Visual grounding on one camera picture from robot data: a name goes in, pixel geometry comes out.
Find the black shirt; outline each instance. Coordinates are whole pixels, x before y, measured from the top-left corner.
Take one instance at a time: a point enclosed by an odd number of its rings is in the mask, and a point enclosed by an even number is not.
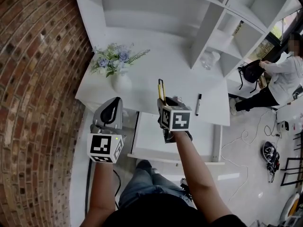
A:
[[[104,226],[201,226],[246,227],[235,215],[223,216],[207,224],[203,214],[176,196],[166,193],[147,194],[127,208],[112,213]]]

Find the black bag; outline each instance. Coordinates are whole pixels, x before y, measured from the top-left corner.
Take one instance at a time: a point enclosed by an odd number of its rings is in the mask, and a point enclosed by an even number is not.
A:
[[[247,64],[246,66],[238,67],[238,71],[239,71],[241,83],[242,83],[239,90],[241,90],[241,88],[243,87],[242,75],[245,78],[245,80],[247,80],[248,82],[256,83],[255,89],[252,90],[250,93],[254,92],[257,89],[258,79],[265,71],[263,68],[261,68],[259,66],[260,61],[261,60],[256,60],[256,61],[253,61],[253,62]]]

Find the brick wall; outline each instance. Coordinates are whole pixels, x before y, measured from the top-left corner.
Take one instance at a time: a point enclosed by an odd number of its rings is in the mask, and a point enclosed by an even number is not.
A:
[[[91,59],[75,0],[0,0],[0,222],[69,226],[74,99]]]

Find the white vase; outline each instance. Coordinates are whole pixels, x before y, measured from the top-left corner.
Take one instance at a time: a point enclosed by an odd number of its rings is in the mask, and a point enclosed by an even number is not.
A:
[[[117,93],[128,93],[132,90],[132,81],[126,73],[115,73],[111,76],[111,83]]]

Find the glass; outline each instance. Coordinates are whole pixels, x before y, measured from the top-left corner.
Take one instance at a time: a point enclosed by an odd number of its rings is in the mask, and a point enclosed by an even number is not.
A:
[[[297,18],[297,15],[298,15],[298,11],[276,22],[275,26],[271,29],[270,32],[272,32],[275,37],[277,37],[280,41],[282,41],[283,38],[285,37],[285,32],[292,24],[292,22]]]
[[[220,59],[220,54],[218,52],[204,52],[200,58],[202,66],[206,70],[210,70]]]
[[[263,40],[259,44],[259,46],[253,51],[253,53],[251,53],[250,56],[244,60],[244,62],[248,64],[255,60],[263,59],[273,47],[274,45],[267,39]]]

